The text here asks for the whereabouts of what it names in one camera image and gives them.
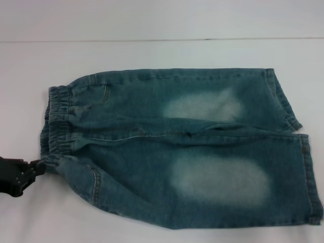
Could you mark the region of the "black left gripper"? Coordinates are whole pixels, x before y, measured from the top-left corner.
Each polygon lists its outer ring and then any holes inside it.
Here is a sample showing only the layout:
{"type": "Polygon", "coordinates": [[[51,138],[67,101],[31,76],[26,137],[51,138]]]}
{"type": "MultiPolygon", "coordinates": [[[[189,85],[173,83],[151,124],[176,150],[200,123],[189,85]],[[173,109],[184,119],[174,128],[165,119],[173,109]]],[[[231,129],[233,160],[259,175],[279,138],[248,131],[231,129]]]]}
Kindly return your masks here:
{"type": "Polygon", "coordinates": [[[37,176],[43,175],[46,165],[40,160],[27,162],[19,159],[16,163],[17,171],[21,173],[16,176],[16,168],[12,163],[1,157],[1,193],[6,193],[12,197],[20,197],[23,191],[33,184],[37,176]]]}

